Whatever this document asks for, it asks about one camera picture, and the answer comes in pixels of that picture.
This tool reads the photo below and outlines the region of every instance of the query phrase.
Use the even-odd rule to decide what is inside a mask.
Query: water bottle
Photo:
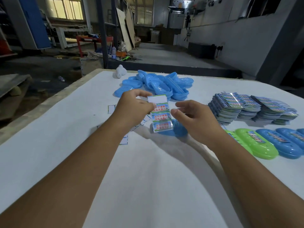
[[[116,48],[114,46],[111,49],[111,57],[112,59],[116,59]]]

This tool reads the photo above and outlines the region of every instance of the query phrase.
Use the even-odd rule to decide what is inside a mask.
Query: table surface
[[[101,69],[78,80],[19,121],[0,130],[0,212],[80,145],[117,104],[122,80]],[[265,96],[286,102],[299,117],[286,128],[304,128],[304,99],[256,81],[192,76],[188,99],[207,104],[215,93]],[[169,101],[170,108],[175,102]],[[276,129],[253,121],[237,128]],[[258,159],[304,199],[304,159]],[[149,122],[129,132],[109,166],[84,227],[247,227],[240,205],[214,153],[191,138],[153,134]]]

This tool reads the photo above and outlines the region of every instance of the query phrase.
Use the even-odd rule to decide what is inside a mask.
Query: hand
[[[188,133],[200,143],[211,147],[227,133],[219,125],[210,108],[199,102],[189,100],[175,104],[171,114],[188,130]]]
[[[124,92],[110,118],[115,118],[124,129],[129,131],[132,127],[141,123],[146,114],[149,114],[156,107],[154,103],[149,103],[136,97],[148,97],[151,95],[152,93],[140,89]]]

